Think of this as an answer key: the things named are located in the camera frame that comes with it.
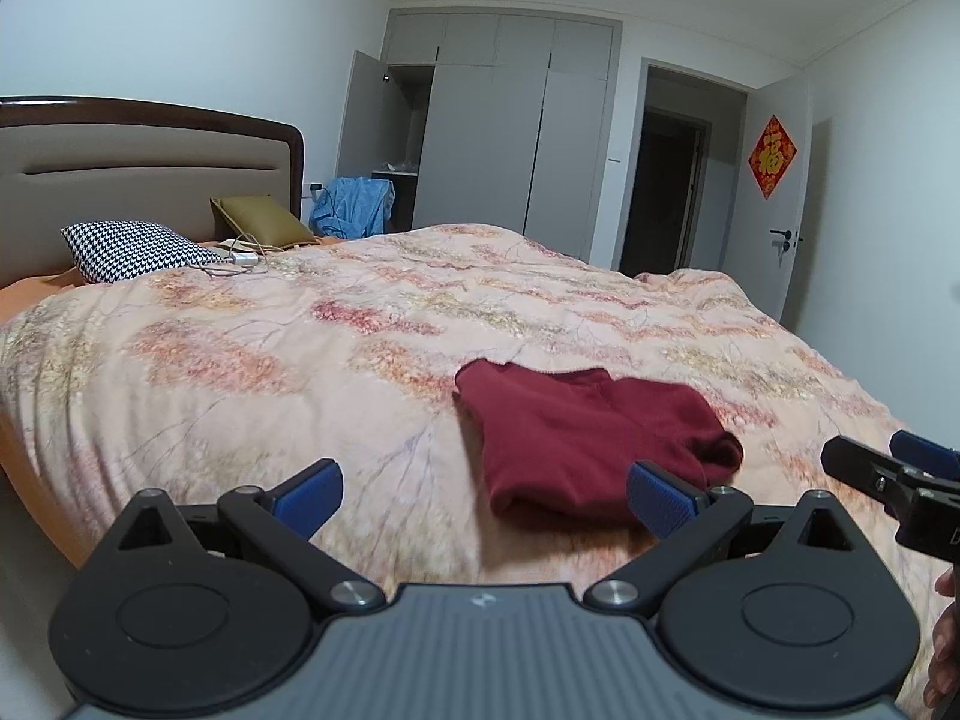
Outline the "person's right hand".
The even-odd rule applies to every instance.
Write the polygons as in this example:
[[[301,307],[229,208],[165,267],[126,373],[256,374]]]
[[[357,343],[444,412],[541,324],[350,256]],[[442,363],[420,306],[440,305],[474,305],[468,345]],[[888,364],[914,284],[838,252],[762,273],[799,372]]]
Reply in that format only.
[[[949,569],[935,582],[935,591],[948,598],[950,605],[932,629],[932,656],[928,681],[924,686],[924,706],[935,709],[958,686],[958,590],[955,569]]]

